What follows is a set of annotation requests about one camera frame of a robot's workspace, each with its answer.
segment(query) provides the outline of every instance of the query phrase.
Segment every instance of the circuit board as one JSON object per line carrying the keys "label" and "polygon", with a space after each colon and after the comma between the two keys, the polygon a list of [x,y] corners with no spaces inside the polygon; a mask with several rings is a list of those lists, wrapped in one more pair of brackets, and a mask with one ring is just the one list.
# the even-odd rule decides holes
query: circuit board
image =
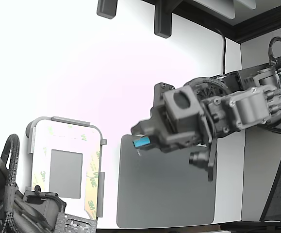
{"label": "circuit board", "polygon": [[54,233],[95,233],[97,221],[59,212]]}

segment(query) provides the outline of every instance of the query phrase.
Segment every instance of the blue object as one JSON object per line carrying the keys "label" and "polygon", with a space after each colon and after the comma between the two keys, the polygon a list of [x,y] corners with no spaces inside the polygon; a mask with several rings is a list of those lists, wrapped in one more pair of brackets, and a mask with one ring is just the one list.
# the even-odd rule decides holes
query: blue object
{"label": "blue object", "polygon": [[150,144],[150,139],[148,137],[142,137],[140,139],[133,140],[135,148]]}

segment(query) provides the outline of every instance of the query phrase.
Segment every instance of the gray plastic frame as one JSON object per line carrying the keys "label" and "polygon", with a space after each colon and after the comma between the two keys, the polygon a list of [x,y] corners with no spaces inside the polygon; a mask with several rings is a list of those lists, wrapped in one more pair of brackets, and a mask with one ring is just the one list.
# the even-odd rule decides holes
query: gray plastic frame
{"label": "gray plastic frame", "polygon": [[34,141],[35,141],[35,132],[38,122],[42,120],[52,120],[56,122],[61,122],[65,124],[79,125],[84,127],[90,127],[96,129],[100,134],[100,152],[99,152],[99,179],[98,179],[98,191],[97,191],[97,217],[103,216],[103,197],[104,197],[104,184],[105,184],[105,172],[100,171],[101,169],[101,159],[102,159],[102,146],[107,145],[107,139],[103,139],[102,133],[94,125],[91,125],[90,122],[73,120],[68,118],[63,118],[59,116],[47,117],[41,116],[34,121],[30,122],[26,127],[26,136],[28,137],[28,148],[27,153],[33,156],[34,153]]}

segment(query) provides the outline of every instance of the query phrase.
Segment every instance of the black bracket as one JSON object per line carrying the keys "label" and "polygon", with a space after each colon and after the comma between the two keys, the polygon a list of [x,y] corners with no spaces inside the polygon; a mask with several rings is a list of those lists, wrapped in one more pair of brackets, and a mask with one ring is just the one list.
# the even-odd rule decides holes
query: black bracket
{"label": "black bracket", "polygon": [[172,12],[183,0],[156,0],[154,34],[163,38],[171,36]]}
{"label": "black bracket", "polygon": [[97,15],[112,19],[116,16],[117,0],[98,0]]}

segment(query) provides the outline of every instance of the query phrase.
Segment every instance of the black shelf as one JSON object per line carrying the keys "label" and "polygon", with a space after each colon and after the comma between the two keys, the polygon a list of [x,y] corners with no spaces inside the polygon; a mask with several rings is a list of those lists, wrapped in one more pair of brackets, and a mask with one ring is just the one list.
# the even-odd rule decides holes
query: black shelf
{"label": "black shelf", "polygon": [[[256,38],[281,28],[281,6],[250,18],[235,26],[183,1],[142,0],[155,6],[154,33],[163,38],[171,36],[171,14],[174,13],[214,32],[220,30],[237,43]],[[117,0],[99,0],[97,14],[106,18],[116,15]]]}

